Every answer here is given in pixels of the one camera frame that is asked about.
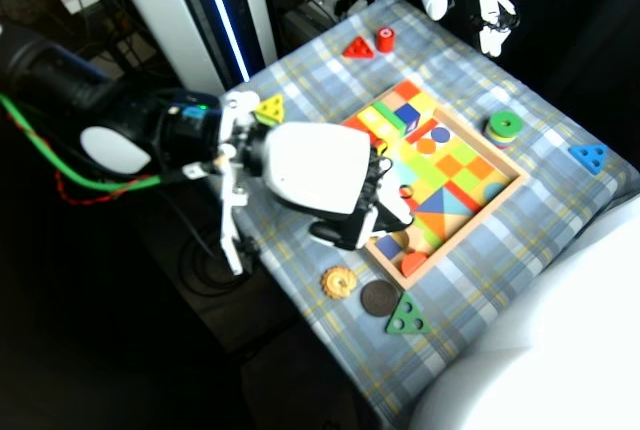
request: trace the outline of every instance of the blue checkered tablecloth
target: blue checkered tablecloth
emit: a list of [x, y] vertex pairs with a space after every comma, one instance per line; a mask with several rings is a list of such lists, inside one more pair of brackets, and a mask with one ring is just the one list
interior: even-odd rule
[[[357, 35], [373, 48], [383, 25], [396, 31], [393, 53], [372, 60], [341, 56]], [[388, 277], [364, 250], [344, 252], [311, 240], [312, 219], [279, 205], [259, 180], [247, 182], [250, 203], [236, 213], [241, 230], [257, 238], [268, 271], [390, 426], [403, 426], [429, 382], [594, 215], [640, 189], [636, 170], [613, 152], [604, 171], [591, 175], [567, 149], [597, 143], [592, 135], [403, 0], [379, 0], [239, 88], [263, 98], [282, 93], [287, 121], [340, 122], [406, 78], [479, 130], [498, 110], [520, 115], [524, 130], [505, 152], [531, 175], [410, 290], [433, 326], [430, 335], [387, 335], [387, 318], [364, 311], [359, 289], [346, 300], [327, 298], [320, 279], [333, 265], [354, 270], [360, 288]]]

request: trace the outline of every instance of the green ring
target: green ring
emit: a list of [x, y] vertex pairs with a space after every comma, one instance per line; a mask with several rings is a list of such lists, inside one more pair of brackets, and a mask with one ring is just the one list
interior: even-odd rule
[[489, 125], [493, 133], [502, 138], [515, 137], [522, 130], [522, 119], [515, 113], [498, 112], [491, 115]]

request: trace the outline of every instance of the red cylinder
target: red cylinder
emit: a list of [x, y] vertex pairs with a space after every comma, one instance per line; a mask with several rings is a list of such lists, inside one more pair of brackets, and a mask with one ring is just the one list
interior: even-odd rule
[[393, 50], [393, 43], [396, 39], [396, 33], [391, 27], [382, 27], [378, 30], [376, 38], [376, 48], [379, 52], [389, 53]]

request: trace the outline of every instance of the orange circle block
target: orange circle block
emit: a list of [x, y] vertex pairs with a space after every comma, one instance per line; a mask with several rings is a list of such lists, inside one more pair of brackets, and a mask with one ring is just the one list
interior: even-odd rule
[[427, 254], [422, 252], [411, 252], [402, 259], [400, 264], [400, 271], [405, 277], [409, 277], [415, 272], [420, 265], [427, 261]]
[[418, 140], [417, 147], [420, 153], [432, 154], [436, 151], [436, 142], [430, 138], [421, 138]]

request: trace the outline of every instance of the dark floor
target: dark floor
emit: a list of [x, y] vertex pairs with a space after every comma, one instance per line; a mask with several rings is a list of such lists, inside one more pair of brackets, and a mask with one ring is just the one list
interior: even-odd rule
[[[217, 221], [204, 187], [176, 187], [170, 193], [196, 227]], [[242, 362], [257, 428], [376, 428], [368, 405], [264, 269], [227, 295], [194, 295], [177, 276], [180, 251], [190, 239], [184, 225], [159, 196], [132, 197], [129, 217], [149, 252], [227, 353]], [[188, 284], [210, 292], [185, 270]]]

